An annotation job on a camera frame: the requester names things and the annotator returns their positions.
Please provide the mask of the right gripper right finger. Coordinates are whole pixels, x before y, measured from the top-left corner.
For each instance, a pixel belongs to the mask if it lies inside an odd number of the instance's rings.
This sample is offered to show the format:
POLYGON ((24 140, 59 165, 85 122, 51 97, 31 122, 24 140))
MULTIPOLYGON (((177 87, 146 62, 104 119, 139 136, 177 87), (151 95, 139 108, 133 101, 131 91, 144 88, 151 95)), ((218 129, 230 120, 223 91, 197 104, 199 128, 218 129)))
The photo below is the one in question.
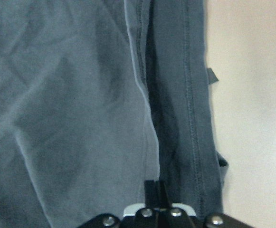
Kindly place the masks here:
POLYGON ((165 182, 162 180, 157 181, 157 210, 165 211, 172 208, 172 203, 169 199, 169 195, 166 189, 165 182))

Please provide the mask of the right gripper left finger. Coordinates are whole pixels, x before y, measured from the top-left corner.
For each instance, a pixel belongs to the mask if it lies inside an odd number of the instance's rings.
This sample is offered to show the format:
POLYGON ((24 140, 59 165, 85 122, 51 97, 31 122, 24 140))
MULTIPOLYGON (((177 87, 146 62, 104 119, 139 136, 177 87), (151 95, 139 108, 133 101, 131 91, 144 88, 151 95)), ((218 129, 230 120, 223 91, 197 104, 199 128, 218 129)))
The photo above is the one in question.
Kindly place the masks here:
POLYGON ((144 182, 145 207, 147 209, 159 210, 159 198, 157 191, 157 181, 146 180, 144 182))

